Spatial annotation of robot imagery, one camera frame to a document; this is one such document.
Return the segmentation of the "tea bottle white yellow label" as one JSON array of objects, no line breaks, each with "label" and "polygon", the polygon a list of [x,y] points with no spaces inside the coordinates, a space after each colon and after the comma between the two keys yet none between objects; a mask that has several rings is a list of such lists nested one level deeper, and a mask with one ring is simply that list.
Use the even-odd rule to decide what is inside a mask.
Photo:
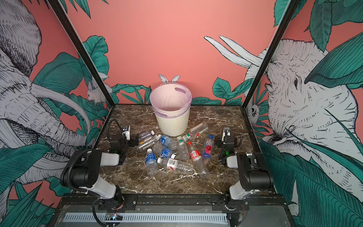
[{"label": "tea bottle white yellow label", "polygon": [[154,135],[154,136],[150,136],[146,139],[144,139],[143,141],[141,141],[138,145],[138,150],[139,151],[144,151],[150,147],[152,147],[155,143],[157,143],[160,140],[160,137],[162,135]]}]

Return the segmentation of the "blue Fiji water bottle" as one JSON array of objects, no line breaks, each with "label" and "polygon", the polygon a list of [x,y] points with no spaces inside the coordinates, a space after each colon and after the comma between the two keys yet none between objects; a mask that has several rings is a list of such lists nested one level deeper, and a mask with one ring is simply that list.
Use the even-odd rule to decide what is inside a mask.
[{"label": "blue Fiji water bottle", "polygon": [[209,135],[204,143],[204,148],[202,150],[202,157],[204,160],[210,160],[213,147],[214,147],[214,136]]}]

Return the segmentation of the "blue label bottle front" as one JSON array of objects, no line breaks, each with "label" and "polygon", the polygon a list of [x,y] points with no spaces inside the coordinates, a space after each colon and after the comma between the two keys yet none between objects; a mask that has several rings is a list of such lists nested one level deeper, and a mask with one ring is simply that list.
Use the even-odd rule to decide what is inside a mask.
[{"label": "blue label bottle front", "polygon": [[157,174],[157,158],[151,148],[147,149],[147,155],[145,157],[146,170],[149,176],[155,176]]}]

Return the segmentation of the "clear bottle red white label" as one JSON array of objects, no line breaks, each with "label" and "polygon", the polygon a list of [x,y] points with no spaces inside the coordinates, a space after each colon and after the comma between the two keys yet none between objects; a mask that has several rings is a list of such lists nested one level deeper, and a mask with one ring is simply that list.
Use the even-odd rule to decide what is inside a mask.
[{"label": "clear bottle red white label", "polygon": [[172,158],[158,158],[157,163],[161,164],[167,170],[176,171],[181,174],[191,175],[195,172],[193,165]]}]

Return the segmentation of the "clear bottle purple label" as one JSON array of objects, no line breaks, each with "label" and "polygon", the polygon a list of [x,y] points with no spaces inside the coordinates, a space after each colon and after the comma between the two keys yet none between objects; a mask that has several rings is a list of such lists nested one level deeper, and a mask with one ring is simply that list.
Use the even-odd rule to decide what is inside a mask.
[{"label": "clear bottle purple label", "polygon": [[146,131],[146,132],[139,134],[139,140],[142,141],[142,140],[144,140],[150,136],[154,136],[154,135],[155,135],[154,131]]}]

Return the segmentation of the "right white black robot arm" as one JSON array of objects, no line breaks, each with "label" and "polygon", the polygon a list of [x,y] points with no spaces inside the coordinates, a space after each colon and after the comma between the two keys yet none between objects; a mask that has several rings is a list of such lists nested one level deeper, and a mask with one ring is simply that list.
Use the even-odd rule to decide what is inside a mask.
[{"label": "right white black robot arm", "polygon": [[274,180],[261,153],[235,152],[237,139],[228,135],[216,137],[215,144],[221,149],[219,163],[238,170],[239,180],[229,188],[230,199],[242,201],[255,193],[273,189]]}]

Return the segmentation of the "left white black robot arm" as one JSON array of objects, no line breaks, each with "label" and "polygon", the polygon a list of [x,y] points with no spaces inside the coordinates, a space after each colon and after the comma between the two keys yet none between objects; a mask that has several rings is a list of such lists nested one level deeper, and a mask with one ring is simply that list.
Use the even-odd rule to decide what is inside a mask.
[{"label": "left white black robot arm", "polygon": [[111,152],[97,149],[78,150],[73,153],[61,173],[60,184],[74,191],[95,195],[109,209],[119,210],[125,205],[120,187],[100,176],[102,166],[121,166],[128,148],[139,145],[139,137],[128,138],[125,134],[107,136]]}]

